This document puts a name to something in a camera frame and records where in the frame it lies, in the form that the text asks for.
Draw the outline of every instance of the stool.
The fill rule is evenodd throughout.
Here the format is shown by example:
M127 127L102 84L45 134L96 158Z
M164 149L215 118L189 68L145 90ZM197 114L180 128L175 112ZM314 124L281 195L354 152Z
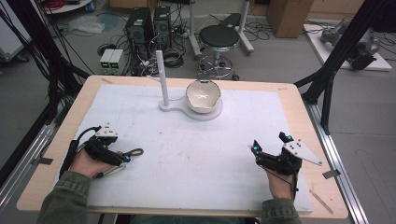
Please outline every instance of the stool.
M234 49L239 44L239 34L234 28L221 25L211 25L199 33L199 40L204 49L214 50L214 55L205 56L199 62L201 73L198 78L222 79L232 76L233 80L239 80L233 69L233 63L220 56L221 52Z

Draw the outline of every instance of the floor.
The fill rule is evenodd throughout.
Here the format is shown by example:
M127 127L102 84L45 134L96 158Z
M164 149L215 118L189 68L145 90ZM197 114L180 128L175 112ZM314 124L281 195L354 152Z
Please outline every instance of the floor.
M106 18L107 22L115 22L100 35L87 35L72 32L66 35L68 42L78 55L95 74L101 74L98 63L100 56L96 51L102 44L108 43L112 36L121 35L123 20L110 18L102 14L105 10L96 10L90 15ZM84 10L64 13L56 19L60 24L87 15ZM256 19L249 17L248 22ZM212 17L201 17L198 24L213 22ZM242 49L227 52L227 56L243 81L285 82L293 83L319 70L321 67L315 51L307 36L300 35L293 39L275 38L266 32L268 40L255 40L251 44L255 51L247 56ZM395 35L387 35L396 41ZM196 78L197 62L191 52L190 43L185 42L187 52L181 68L166 68L166 75L178 78ZM393 52L396 47L388 47ZM73 63L89 72L71 49ZM381 49L379 54L387 59L396 59L396 54ZM395 61L388 61L396 67ZM12 62L0 68L0 123L4 127L0 131L2 146L0 165L3 166L14 148L21 141L27 130L47 104L48 82L44 79L35 63ZM371 223L395 223L396 215L396 70L390 72L352 71L340 69L335 77L332 109L330 114L330 132L346 167L347 174L358 195L367 219ZM300 88L301 93L309 86ZM0 223L32 223L37 213L18 211L16 201L34 171L18 186L16 193L7 206L2 207ZM106 215L104 223L112 223L114 216ZM89 223L97 223L99 216L90 214ZM352 223L344 220L304 219L304 223Z

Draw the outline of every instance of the black pole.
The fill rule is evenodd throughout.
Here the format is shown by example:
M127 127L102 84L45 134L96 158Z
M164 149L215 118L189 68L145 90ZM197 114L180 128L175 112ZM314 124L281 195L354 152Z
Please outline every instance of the black pole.
M326 134L330 134L328 125L332 99L332 84L335 75L370 28L371 24L381 15L388 1L365 0L323 66L311 76L294 83L294 85L300 88L312 82L308 91L302 94L303 99L309 104L316 104L319 96L325 91L320 124Z

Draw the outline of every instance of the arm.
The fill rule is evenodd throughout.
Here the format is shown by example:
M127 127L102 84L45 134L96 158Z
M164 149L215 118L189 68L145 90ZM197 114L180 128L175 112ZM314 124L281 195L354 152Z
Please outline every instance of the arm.
M291 199L291 175L280 175L270 170L265 171L274 199L262 203L262 223L301 223Z
M37 223L86 224L87 195L91 178L109 166L92 160L82 149L75 157L70 170L64 172L52 192L44 199Z

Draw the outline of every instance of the bowl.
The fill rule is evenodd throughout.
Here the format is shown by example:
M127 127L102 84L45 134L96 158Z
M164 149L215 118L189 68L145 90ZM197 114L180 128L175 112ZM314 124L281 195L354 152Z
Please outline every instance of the bowl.
M195 80L186 89L189 108L197 113L210 113L221 101L221 91L218 84L213 81Z

